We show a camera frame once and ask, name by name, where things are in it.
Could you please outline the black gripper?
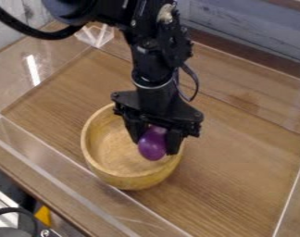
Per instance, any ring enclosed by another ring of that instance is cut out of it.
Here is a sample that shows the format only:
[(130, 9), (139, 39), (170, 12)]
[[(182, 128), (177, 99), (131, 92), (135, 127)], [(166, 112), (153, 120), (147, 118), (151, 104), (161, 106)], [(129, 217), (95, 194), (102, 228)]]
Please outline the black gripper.
[(110, 98), (115, 104), (114, 114), (123, 118), (134, 143), (139, 141), (149, 124), (167, 129), (167, 155), (178, 153), (184, 137), (200, 136), (204, 114), (184, 101), (176, 87), (114, 92)]

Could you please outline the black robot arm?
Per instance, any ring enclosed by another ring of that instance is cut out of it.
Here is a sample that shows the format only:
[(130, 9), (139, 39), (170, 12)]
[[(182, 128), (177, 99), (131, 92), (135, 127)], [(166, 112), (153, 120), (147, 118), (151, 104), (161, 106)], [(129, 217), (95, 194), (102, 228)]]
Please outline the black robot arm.
[(193, 42), (182, 26), (177, 0), (42, 0), (57, 20), (79, 26), (98, 21), (119, 29), (131, 52), (133, 91), (111, 94), (114, 113), (138, 142), (147, 128), (166, 130), (165, 151), (178, 153), (184, 139), (201, 133), (204, 114), (189, 105), (178, 75), (197, 74), (186, 61)]

